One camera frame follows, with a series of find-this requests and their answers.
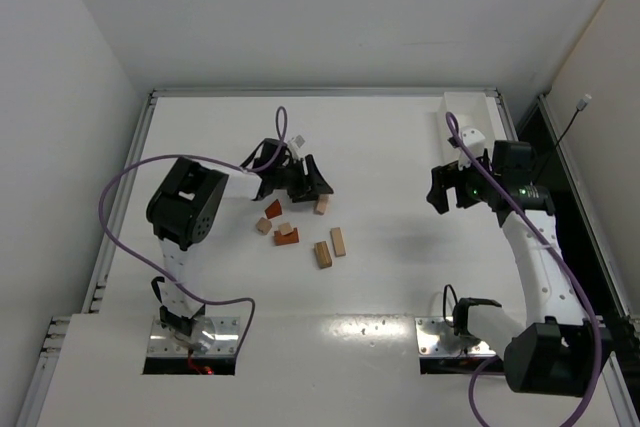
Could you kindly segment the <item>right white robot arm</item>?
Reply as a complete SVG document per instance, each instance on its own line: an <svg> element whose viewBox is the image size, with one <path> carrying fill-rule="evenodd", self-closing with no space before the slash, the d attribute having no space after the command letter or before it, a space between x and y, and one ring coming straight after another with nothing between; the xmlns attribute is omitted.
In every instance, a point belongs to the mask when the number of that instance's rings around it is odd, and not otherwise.
<svg viewBox="0 0 640 427"><path fill-rule="evenodd" d="M459 208L489 206L512 249L526 308L526 321L519 323L496 300L463 297L452 312L454 334L484 341L514 392L584 396L611 351L611 336L591 325L559 264L555 206L549 191L531 182L531 146L497 141L487 149L482 138L449 142L459 158L432 169L426 199L440 214L449 210L450 189Z"/></svg>

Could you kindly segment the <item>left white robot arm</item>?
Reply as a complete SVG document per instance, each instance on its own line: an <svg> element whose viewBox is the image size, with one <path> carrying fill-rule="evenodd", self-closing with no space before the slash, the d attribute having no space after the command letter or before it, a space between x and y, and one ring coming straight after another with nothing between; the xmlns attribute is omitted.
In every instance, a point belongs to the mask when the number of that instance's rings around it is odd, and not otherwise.
<svg viewBox="0 0 640 427"><path fill-rule="evenodd" d="M311 154L264 139L238 170L179 157L152 196L146 218L158 238L163 272L151 281L160 302L159 318L179 340L194 343L206 313L197 292L197 246L209 235L224 197L262 200L283 190L293 203L317 201L334 193Z"/></svg>

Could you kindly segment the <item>light long wood block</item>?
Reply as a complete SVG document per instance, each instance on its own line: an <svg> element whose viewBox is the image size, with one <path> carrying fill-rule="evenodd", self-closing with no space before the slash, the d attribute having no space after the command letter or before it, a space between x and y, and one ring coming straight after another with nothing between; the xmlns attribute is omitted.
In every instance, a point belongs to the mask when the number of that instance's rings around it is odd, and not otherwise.
<svg viewBox="0 0 640 427"><path fill-rule="evenodd" d="M344 236L340 227L330 229L334 255L336 257L344 257L347 255Z"/></svg>
<svg viewBox="0 0 640 427"><path fill-rule="evenodd" d="M315 206L314 213L317 215L324 215L329 205L330 196L328 194L322 194L318 197Z"/></svg>

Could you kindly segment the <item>white plastic box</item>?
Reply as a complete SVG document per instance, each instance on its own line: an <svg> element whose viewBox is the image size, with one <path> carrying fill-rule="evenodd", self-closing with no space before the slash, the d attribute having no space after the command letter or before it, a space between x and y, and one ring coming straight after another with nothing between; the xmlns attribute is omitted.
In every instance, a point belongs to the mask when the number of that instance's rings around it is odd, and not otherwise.
<svg viewBox="0 0 640 427"><path fill-rule="evenodd" d="M451 112L456 117L461 131L474 128L482 133L485 137L485 148L489 155L492 155L496 137L488 97L481 93L445 92L436 112L436 124L444 164L449 164L459 158L459 150L449 142L452 134L446 123L447 112Z"/></svg>

